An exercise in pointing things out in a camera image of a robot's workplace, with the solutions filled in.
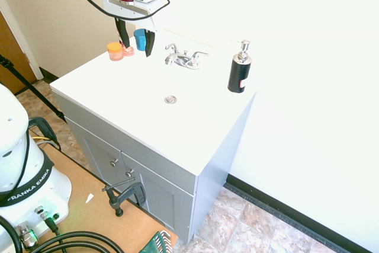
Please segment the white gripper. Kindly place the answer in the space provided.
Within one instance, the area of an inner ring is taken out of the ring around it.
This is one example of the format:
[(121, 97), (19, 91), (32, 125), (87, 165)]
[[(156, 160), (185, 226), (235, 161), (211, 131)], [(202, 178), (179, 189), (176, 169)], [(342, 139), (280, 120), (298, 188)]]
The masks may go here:
[[(143, 2), (134, 0), (131, 2), (122, 0), (102, 0), (102, 7), (106, 12), (112, 15), (129, 18), (128, 23), (134, 22), (134, 25), (144, 28), (146, 39), (145, 55), (149, 57), (152, 53), (155, 42), (155, 32), (157, 32), (157, 23), (153, 19), (152, 13), (157, 10), (157, 6), (148, 5)], [(115, 24), (118, 31), (119, 42), (125, 48), (129, 47), (129, 35), (124, 20), (115, 18)]]

